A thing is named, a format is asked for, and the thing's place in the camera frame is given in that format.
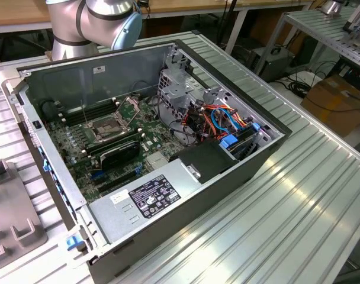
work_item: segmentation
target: power supply label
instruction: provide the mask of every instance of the power supply label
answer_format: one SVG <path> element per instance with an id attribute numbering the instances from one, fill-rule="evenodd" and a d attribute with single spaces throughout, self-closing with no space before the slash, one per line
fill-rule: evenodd
<path id="1" fill-rule="evenodd" d="M 181 198 L 164 175 L 146 182 L 128 194 L 147 219 L 155 216 Z"/>

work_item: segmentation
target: aluminum extrusion table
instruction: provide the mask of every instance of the aluminum extrusion table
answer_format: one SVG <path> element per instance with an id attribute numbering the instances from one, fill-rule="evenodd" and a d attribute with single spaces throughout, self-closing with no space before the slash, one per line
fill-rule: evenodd
<path id="1" fill-rule="evenodd" d="M 202 35 L 137 45 L 173 39 L 187 43 L 293 134 L 251 181 L 113 283 L 333 282 L 360 237 L 360 154 Z M 0 70 L 46 61 L 2 63 Z M 211 83 L 200 69 L 194 72 Z M 67 252 L 57 245 L 66 229 L 0 90 L 1 157 L 17 162 L 49 240 L 2 268 L 0 283 L 92 283 L 85 264 L 66 264 Z"/>
<path id="2" fill-rule="evenodd" d="M 329 17 L 318 10 L 287 12 L 282 14 L 266 48 L 264 49 L 263 56 L 256 65 L 255 73 L 259 74 L 260 70 L 262 70 L 265 60 L 286 22 L 293 25 L 293 33 L 296 29 L 299 29 L 323 43 L 323 46 L 313 56 L 311 65 L 314 65 L 315 62 L 318 61 L 326 47 L 330 47 L 360 66 L 360 51 L 358 51 L 357 48 L 340 41 L 340 39 L 347 34 L 347 32 L 343 30 L 343 26 L 346 24 L 354 10 L 355 9 L 352 7 L 343 7 L 340 12 L 340 17 L 338 18 Z"/>

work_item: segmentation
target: blue latch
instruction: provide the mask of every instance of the blue latch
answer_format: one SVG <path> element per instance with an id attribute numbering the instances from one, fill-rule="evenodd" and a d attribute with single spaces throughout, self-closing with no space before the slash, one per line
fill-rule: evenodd
<path id="1" fill-rule="evenodd" d="M 233 134 L 230 134 L 221 139 L 221 145 L 224 148 L 228 148 L 230 145 L 234 144 L 235 142 L 238 142 L 238 139 Z"/>
<path id="2" fill-rule="evenodd" d="M 256 123 L 256 122 L 254 122 L 254 123 L 252 124 L 252 127 L 253 127 L 256 131 L 259 131 L 259 129 L 261 129 L 261 126 L 259 125 L 259 123 Z"/>
<path id="3" fill-rule="evenodd" d="M 50 170 L 50 165 L 49 165 L 49 162 L 47 161 L 47 159 L 43 160 L 43 169 L 45 172 L 48 172 Z"/>
<path id="4" fill-rule="evenodd" d="M 67 239 L 67 250 L 74 249 L 82 244 L 84 244 L 84 241 L 78 234 L 72 235 Z"/>

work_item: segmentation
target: grooved aluminum surface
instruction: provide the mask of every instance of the grooved aluminum surface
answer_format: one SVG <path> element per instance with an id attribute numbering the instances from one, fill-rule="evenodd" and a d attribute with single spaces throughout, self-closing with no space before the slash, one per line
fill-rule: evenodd
<path id="1" fill-rule="evenodd" d="M 200 35 L 149 38 L 137 45 L 176 38 L 293 134 L 251 181 L 113 283 L 333 282 L 360 237 L 360 154 Z M 201 70 L 194 72 L 211 82 Z M 29 283 L 92 283 L 87 267 L 68 267 L 56 245 L 65 227 L 1 91 L 0 114 L 0 157 L 17 160 L 49 235 L 45 245 L 1 269 L 0 283 L 21 283 L 27 277 Z M 9 135 L 13 138 L 5 145 Z"/>
<path id="2" fill-rule="evenodd" d="M 340 41 L 347 34 L 343 26 L 354 10 L 352 7 L 342 7 L 338 18 L 328 17 L 318 10 L 290 12 L 285 14 L 284 20 L 360 65 L 360 50 Z"/>

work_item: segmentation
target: metal fixture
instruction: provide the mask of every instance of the metal fixture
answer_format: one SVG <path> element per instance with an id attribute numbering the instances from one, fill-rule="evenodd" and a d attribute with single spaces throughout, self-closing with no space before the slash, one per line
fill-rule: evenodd
<path id="1" fill-rule="evenodd" d="M 98 53 L 100 44 L 112 50 L 134 45 L 142 16 L 132 0 L 46 0 L 54 32 L 53 60 Z"/>
<path id="2" fill-rule="evenodd" d="M 318 10 L 331 17 L 339 17 L 343 4 L 343 0 L 328 0 L 321 8 L 318 8 Z"/>

